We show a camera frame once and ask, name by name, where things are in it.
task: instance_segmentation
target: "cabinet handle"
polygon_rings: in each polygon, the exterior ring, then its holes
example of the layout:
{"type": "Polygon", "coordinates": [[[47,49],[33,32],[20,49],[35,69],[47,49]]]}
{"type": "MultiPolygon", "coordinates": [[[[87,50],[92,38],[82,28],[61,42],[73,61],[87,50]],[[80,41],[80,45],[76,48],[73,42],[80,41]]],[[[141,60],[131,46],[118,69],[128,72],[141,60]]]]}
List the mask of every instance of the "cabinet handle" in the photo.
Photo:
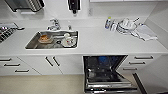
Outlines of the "cabinet handle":
{"type": "Polygon", "coordinates": [[[54,59],[54,61],[55,61],[55,63],[58,65],[58,66],[60,66],[60,64],[57,62],[57,60],[55,59],[55,56],[53,57],[53,59],[54,59]]]}
{"type": "Polygon", "coordinates": [[[7,64],[5,64],[4,66],[20,66],[20,64],[17,64],[17,65],[7,65],[7,64]]]}
{"type": "Polygon", "coordinates": [[[15,70],[15,72],[29,72],[29,70],[26,71],[15,70]]]}
{"type": "Polygon", "coordinates": [[[133,62],[129,62],[129,64],[145,64],[145,62],[138,62],[138,63],[133,63],[133,62]]]}
{"type": "Polygon", "coordinates": [[[9,59],[0,59],[0,61],[11,61],[12,59],[9,58],[9,59]]]}
{"type": "Polygon", "coordinates": [[[123,70],[138,70],[137,68],[123,68],[123,70]]]}
{"type": "Polygon", "coordinates": [[[134,57],[135,59],[153,59],[153,56],[150,57],[134,57]]]}
{"type": "Polygon", "coordinates": [[[48,62],[51,66],[53,66],[53,64],[48,60],[47,57],[46,57],[45,59],[47,60],[47,62],[48,62]]]}

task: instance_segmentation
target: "open dishwasher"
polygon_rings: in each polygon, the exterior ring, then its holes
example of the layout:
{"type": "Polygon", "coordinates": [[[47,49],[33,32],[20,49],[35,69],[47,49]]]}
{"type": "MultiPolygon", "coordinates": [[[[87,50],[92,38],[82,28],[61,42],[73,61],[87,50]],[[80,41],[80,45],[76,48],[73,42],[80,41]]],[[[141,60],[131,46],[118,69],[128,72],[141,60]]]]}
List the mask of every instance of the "open dishwasher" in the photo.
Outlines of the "open dishwasher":
{"type": "Polygon", "coordinates": [[[126,55],[84,56],[85,93],[129,93],[137,88],[116,70],[126,55]]]}

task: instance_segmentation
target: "floor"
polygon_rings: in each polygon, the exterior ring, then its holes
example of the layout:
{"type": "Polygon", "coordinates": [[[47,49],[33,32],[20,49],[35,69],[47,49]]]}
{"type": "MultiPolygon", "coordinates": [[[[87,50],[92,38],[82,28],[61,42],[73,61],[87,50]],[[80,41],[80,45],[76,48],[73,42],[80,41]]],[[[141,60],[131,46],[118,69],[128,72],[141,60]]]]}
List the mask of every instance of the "floor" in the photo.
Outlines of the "floor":
{"type": "Polygon", "coordinates": [[[85,94],[83,89],[84,75],[0,76],[0,94],[85,94]]]}

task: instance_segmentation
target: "white cabinet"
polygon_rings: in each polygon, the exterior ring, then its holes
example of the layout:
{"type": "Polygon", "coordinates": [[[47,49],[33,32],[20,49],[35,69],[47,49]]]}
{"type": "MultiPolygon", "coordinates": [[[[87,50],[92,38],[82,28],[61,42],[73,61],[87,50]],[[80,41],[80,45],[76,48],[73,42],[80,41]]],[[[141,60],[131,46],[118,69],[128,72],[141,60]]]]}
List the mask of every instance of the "white cabinet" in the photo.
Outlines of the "white cabinet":
{"type": "Polygon", "coordinates": [[[62,74],[52,56],[22,56],[19,57],[41,75],[62,74]]]}
{"type": "Polygon", "coordinates": [[[0,57],[0,76],[6,75],[39,75],[39,73],[17,57],[0,57]]]}
{"type": "Polygon", "coordinates": [[[124,0],[124,1],[158,1],[158,0],[124,0]]]}
{"type": "Polygon", "coordinates": [[[90,2],[116,2],[116,1],[123,1],[123,0],[90,0],[90,2]]]}
{"type": "Polygon", "coordinates": [[[90,2],[117,2],[117,1],[168,1],[168,0],[90,0],[90,2]]]}
{"type": "Polygon", "coordinates": [[[83,59],[80,55],[25,56],[19,57],[42,75],[83,74],[83,59]]]}
{"type": "Polygon", "coordinates": [[[120,73],[135,73],[143,69],[161,55],[128,55],[117,69],[120,73]]]}
{"type": "Polygon", "coordinates": [[[83,57],[81,55],[56,56],[63,74],[84,74],[83,57]]]}

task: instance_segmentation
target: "sink basin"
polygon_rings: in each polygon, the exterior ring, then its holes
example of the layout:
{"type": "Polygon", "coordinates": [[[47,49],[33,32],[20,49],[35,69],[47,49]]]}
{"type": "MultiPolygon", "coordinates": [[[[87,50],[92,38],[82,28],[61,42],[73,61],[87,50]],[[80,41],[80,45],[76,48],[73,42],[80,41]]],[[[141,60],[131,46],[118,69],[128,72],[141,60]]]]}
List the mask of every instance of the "sink basin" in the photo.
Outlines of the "sink basin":
{"type": "Polygon", "coordinates": [[[78,41],[78,31],[66,31],[66,30],[58,30],[58,31],[42,31],[37,32],[32,40],[25,47],[26,49],[55,49],[55,48],[76,48],[78,41]],[[70,37],[72,37],[75,42],[72,46],[65,47],[62,45],[62,40],[65,40],[64,34],[69,33],[70,37]],[[48,38],[51,38],[52,41],[50,43],[41,43],[39,39],[42,35],[47,35],[48,38]]]}

